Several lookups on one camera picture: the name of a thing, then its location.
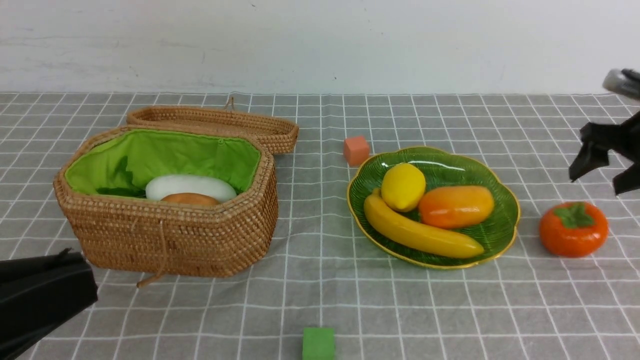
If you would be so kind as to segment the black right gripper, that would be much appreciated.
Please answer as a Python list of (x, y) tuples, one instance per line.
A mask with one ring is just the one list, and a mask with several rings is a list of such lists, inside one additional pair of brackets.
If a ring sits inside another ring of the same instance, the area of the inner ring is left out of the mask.
[(613, 151), (634, 163), (613, 178), (615, 196), (640, 189), (640, 111), (620, 124), (588, 121), (579, 134), (582, 146), (568, 169), (571, 182), (609, 166)]

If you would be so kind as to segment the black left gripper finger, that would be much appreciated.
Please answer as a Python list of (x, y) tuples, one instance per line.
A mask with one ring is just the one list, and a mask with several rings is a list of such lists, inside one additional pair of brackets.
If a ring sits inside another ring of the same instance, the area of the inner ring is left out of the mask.
[(16, 360), (98, 301), (93, 269), (82, 253), (0, 262), (0, 357)]

